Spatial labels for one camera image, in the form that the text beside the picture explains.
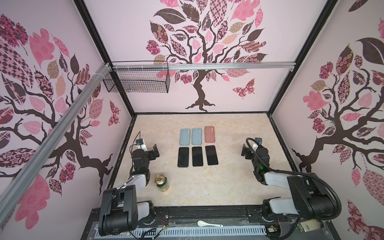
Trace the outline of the black smartphone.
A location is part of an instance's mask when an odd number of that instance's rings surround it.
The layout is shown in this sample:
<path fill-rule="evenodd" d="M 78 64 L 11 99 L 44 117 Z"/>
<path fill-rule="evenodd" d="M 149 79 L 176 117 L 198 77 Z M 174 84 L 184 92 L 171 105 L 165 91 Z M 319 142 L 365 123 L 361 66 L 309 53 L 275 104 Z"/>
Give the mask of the black smartphone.
<path fill-rule="evenodd" d="M 187 168 L 189 166 L 189 147 L 180 147 L 178 152 L 178 168 Z"/>

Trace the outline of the phone with pink case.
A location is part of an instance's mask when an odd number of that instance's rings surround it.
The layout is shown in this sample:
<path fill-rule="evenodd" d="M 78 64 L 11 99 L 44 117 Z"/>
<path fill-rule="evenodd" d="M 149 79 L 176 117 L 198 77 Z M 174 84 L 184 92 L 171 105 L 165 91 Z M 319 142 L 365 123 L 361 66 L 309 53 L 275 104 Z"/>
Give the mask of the phone with pink case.
<path fill-rule="evenodd" d="M 207 163 L 209 166 L 218 165 L 218 156 L 215 146 L 205 146 L 206 155 L 207 155 Z"/>

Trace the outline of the light blue phone case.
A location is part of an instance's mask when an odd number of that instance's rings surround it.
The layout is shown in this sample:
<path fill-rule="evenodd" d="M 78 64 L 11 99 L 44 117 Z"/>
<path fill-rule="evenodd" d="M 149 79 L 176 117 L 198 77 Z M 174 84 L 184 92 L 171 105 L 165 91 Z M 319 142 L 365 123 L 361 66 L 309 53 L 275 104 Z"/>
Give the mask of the light blue phone case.
<path fill-rule="evenodd" d="M 191 130 L 181 129 L 180 132 L 180 146 L 189 146 L 191 142 Z"/>

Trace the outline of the pink phone case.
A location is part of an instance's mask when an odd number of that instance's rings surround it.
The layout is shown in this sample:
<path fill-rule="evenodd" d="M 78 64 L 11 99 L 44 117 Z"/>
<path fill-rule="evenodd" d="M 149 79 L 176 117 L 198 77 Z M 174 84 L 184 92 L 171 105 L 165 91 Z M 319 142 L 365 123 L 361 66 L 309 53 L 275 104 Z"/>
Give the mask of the pink phone case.
<path fill-rule="evenodd" d="M 215 143 L 215 128 L 213 126 L 205 126 L 204 133 L 206 143 Z"/>

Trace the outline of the phone with white case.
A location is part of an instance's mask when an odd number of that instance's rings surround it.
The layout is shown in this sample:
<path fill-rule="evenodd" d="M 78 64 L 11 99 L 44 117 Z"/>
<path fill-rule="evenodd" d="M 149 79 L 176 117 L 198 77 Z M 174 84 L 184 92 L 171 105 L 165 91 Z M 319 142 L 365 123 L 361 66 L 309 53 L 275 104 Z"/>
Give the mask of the phone with white case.
<path fill-rule="evenodd" d="M 204 165 L 202 147 L 192 147 L 192 159 L 194 167 L 202 167 Z"/>

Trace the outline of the white phone case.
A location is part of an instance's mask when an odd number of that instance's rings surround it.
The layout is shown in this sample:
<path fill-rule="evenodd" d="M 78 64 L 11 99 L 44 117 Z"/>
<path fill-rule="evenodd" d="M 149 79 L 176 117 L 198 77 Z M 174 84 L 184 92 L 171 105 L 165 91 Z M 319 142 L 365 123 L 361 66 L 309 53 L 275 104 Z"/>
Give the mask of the white phone case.
<path fill-rule="evenodd" d="M 201 128 L 192 129 L 192 145 L 200 146 L 202 144 L 202 134 L 203 131 Z"/>

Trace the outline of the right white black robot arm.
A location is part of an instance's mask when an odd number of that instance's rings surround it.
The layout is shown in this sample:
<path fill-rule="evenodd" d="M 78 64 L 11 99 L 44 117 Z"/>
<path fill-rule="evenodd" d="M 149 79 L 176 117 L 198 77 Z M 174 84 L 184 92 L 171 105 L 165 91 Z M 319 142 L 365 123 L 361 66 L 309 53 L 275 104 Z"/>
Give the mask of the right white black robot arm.
<path fill-rule="evenodd" d="M 317 175 L 271 169 L 269 151 L 263 146 L 250 148 L 243 145 L 241 155 L 252 162 L 259 183 L 290 191 L 288 198 L 263 200 L 261 214 L 265 220 L 271 221 L 278 215 L 332 220 L 340 215 L 339 196 Z"/>

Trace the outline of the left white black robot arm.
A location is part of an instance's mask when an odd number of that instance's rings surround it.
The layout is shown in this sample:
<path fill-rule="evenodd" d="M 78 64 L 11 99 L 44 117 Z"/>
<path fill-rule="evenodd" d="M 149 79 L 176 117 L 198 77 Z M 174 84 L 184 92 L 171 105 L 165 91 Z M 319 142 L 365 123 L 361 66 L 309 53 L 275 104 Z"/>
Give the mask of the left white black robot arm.
<path fill-rule="evenodd" d="M 139 221 L 144 224 L 154 222 L 154 204 L 152 201 L 138 202 L 137 193 L 150 182 L 150 161 L 159 156 L 157 145 L 151 151 L 139 148 L 132 152 L 133 166 L 127 182 L 103 192 L 98 223 L 100 236 L 134 231 Z"/>

